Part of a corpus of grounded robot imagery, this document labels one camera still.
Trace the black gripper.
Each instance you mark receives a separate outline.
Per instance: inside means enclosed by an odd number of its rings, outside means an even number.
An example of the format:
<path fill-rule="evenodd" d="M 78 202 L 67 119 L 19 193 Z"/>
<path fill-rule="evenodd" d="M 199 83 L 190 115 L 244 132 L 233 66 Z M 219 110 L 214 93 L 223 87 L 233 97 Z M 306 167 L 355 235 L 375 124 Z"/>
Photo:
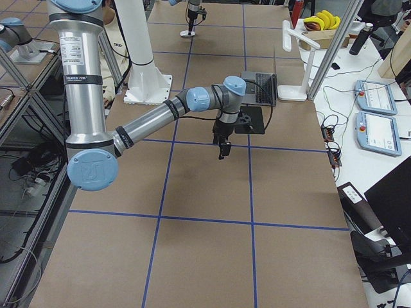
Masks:
<path fill-rule="evenodd" d="M 198 16 L 202 17 L 200 22 L 206 19 L 207 12 L 206 9 L 202 7 L 201 0 L 189 0 L 187 6 L 188 12 L 186 14 L 188 18 L 188 34 L 194 34 L 193 28 L 195 27 L 195 21 Z"/>
<path fill-rule="evenodd" d="M 213 125 L 213 144 L 218 144 L 220 152 L 218 159 L 223 160 L 228 157 L 231 152 L 232 144 L 229 142 L 229 137 L 234 131 L 233 123 L 225 123 L 221 120 L 216 120 Z"/>

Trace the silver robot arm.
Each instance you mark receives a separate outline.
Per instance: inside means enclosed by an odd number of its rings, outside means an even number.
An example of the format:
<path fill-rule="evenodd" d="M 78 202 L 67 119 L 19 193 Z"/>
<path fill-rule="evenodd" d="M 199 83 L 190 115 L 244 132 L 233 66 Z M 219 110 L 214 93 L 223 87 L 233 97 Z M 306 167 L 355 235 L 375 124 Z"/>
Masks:
<path fill-rule="evenodd" d="M 110 132 L 105 122 L 99 54 L 104 30 L 101 1 L 48 1 L 47 7 L 60 42 L 71 124 L 66 139 L 67 175 L 75 187 L 105 189 L 116 179 L 118 158 L 126 149 L 189 112 L 217 112 L 213 142 L 219 146 L 220 158 L 229 154 L 229 136 L 240 123 L 244 79 L 228 76 L 222 84 L 185 89 L 171 97 L 172 77 L 155 66 L 142 2 L 120 1 L 117 18 L 132 61 L 126 100 L 153 108 Z"/>
<path fill-rule="evenodd" d="M 79 64 L 98 54 L 103 33 L 104 1 L 48 1 L 49 21 L 58 31 L 62 56 Z M 152 46 L 142 1 L 116 1 L 116 13 L 131 56 L 152 55 Z M 18 18 L 1 21 L 1 48 L 26 47 L 33 39 Z"/>

